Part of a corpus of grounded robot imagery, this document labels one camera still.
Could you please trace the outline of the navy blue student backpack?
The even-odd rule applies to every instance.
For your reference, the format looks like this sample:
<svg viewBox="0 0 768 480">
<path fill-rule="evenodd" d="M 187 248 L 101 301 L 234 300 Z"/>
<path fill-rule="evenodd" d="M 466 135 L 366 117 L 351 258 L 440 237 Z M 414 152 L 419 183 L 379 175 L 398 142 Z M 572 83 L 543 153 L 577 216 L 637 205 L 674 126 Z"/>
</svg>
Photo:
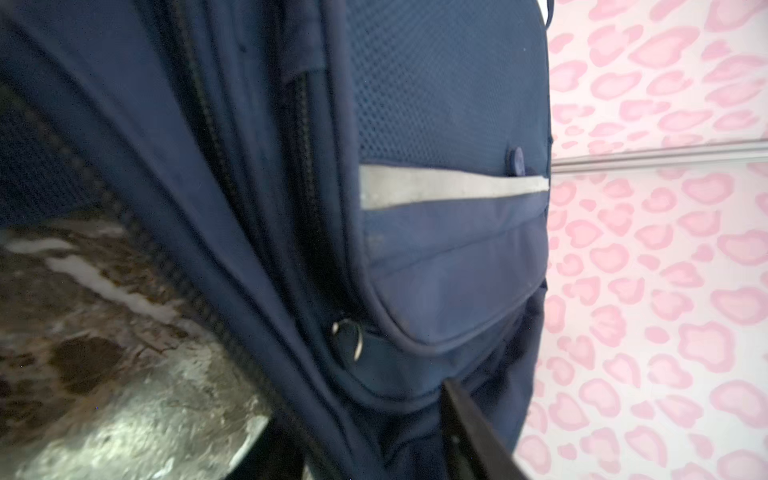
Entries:
<svg viewBox="0 0 768 480">
<path fill-rule="evenodd" d="M 449 479 L 441 385 L 513 454 L 551 187 L 536 1 L 5 1 L 1 222 L 101 204 L 275 412 L 240 478 Z"/>
</svg>

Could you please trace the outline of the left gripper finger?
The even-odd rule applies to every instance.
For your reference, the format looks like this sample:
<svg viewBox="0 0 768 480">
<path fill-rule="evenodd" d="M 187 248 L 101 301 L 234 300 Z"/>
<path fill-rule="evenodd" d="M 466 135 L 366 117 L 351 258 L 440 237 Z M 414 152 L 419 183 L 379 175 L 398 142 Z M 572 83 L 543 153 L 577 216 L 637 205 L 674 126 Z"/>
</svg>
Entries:
<svg viewBox="0 0 768 480">
<path fill-rule="evenodd" d="M 453 379 L 447 379 L 441 385 L 440 431 L 449 479 L 527 478 L 479 407 Z"/>
</svg>

